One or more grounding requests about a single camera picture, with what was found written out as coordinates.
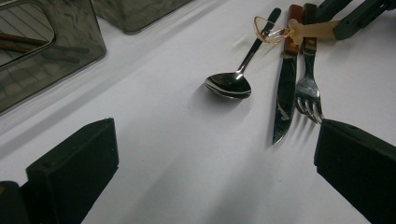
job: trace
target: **white tabletop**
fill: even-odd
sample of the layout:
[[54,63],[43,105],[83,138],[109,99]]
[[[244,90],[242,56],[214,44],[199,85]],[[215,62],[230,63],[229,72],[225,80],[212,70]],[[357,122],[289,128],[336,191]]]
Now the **white tabletop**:
[[[106,57],[0,118],[0,180],[22,185],[33,161],[114,118],[120,168],[83,223],[367,223],[317,173],[318,125],[296,112],[271,144],[283,44],[262,45],[250,62],[246,100],[203,86],[242,62],[256,15],[279,7],[285,24],[290,4],[304,1],[196,0],[138,35],[98,19]],[[386,11],[348,40],[320,40],[315,63],[324,116],[392,145],[395,22],[396,10]]]

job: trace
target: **spoon handle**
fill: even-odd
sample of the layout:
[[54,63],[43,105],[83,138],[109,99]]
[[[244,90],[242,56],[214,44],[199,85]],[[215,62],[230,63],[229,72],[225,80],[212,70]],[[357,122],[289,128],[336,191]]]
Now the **spoon handle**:
[[[274,8],[274,10],[271,12],[270,17],[268,18],[268,21],[275,23],[277,18],[279,18],[280,16],[280,8],[276,7]],[[271,24],[270,22],[268,22],[264,29],[262,30],[262,33],[268,33],[266,31],[269,31],[273,28],[273,24]],[[244,61],[242,61],[241,65],[239,66],[238,70],[236,72],[243,74],[245,69],[248,66],[248,63],[250,62],[250,60],[253,58],[254,54],[256,53],[256,51],[259,49],[260,45],[262,44],[262,41],[260,41],[259,38],[256,39],[256,41],[254,41],[253,46],[250,48],[250,51],[247,53],[247,56],[245,57]]]

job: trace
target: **black object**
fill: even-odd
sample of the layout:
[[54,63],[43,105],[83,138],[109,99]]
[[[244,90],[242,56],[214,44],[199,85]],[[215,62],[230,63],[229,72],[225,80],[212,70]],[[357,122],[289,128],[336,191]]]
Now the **black object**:
[[[325,0],[317,11],[317,21],[330,21],[352,0]],[[347,39],[366,27],[386,10],[396,8],[396,0],[365,0],[349,15],[340,20],[333,32],[337,40]]]
[[118,164],[114,119],[86,125],[27,167],[20,189],[0,182],[0,223],[81,223]]
[[324,119],[315,165],[372,223],[396,223],[396,147],[339,121]]

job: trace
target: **fork head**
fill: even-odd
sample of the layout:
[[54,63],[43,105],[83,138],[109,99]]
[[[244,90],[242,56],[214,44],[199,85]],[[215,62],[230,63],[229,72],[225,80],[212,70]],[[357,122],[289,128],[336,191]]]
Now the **fork head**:
[[303,77],[296,86],[295,104],[297,110],[315,123],[324,119],[318,85],[312,77]]

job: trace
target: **fork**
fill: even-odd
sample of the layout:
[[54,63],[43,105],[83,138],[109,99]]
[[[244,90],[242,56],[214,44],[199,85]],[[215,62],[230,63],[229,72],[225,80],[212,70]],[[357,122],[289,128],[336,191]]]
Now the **fork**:
[[304,77],[297,83],[295,91],[295,104],[297,110],[307,115],[315,123],[321,123],[324,119],[320,92],[314,79],[314,62],[316,54],[317,40],[315,38],[305,38],[303,43],[303,54],[305,62]]

